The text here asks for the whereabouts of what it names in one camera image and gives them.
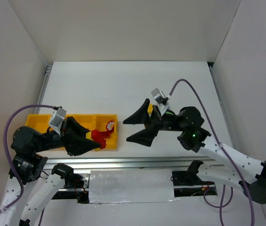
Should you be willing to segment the red yellow lego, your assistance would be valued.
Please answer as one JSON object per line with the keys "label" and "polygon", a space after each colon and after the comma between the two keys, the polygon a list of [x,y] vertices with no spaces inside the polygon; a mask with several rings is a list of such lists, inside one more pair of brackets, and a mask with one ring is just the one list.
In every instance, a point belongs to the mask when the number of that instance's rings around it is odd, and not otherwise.
{"label": "red yellow lego", "polygon": [[86,139],[92,140],[96,143],[100,144],[99,149],[104,149],[107,146],[106,138],[102,137],[100,134],[100,131],[97,129],[91,130],[90,132],[87,132],[85,135]]}

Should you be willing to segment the red arched lego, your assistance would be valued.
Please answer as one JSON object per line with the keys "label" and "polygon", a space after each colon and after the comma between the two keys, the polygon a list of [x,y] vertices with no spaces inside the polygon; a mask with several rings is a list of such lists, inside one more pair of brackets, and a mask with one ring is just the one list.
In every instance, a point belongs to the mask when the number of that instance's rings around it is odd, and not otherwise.
{"label": "red arched lego", "polygon": [[106,131],[109,131],[110,133],[114,130],[115,127],[115,122],[114,121],[109,121],[106,124]]}

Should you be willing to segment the red rectangular lego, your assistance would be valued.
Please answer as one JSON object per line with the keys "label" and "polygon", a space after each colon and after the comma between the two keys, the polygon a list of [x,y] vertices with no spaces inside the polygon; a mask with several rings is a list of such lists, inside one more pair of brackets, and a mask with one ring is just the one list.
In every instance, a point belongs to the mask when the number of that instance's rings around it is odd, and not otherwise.
{"label": "red rectangular lego", "polygon": [[110,132],[110,131],[100,131],[101,136],[104,138],[110,137],[111,133],[112,132]]}

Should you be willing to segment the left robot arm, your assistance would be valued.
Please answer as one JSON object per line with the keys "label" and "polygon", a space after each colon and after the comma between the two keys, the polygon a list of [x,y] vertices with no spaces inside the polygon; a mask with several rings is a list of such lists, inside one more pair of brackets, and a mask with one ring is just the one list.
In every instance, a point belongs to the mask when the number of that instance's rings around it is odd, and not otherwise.
{"label": "left robot arm", "polygon": [[13,135],[11,148],[16,155],[11,161],[7,189],[0,207],[0,226],[32,226],[59,189],[83,188],[83,179],[66,164],[56,164],[41,189],[29,200],[47,157],[39,152],[65,148],[70,156],[105,147],[106,141],[96,129],[81,126],[73,117],[51,119],[45,133],[22,126]]}

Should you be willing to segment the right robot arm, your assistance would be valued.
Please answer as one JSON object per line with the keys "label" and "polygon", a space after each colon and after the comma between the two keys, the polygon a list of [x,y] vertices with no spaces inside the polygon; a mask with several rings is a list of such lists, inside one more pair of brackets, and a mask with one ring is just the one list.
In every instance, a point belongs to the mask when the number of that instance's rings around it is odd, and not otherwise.
{"label": "right robot arm", "polygon": [[178,114],[171,110],[161,113],[157,105],[148,112],[150,100],[123,121],[124,124],[142,124],[144,129],[130,135],[126,140],[150,147],[159,131],[178,131],[177,140],[187,151],[209,157],[225,169],[209,166],[202,161],[193,161],[188,167],[191,181],[212,181],[224,184],[250,195],[252,201],[266,203],[266,160],[249,157],[234,148],[218,142],[209,131],[202,128],[204,119],[194,106],[184,107]]}

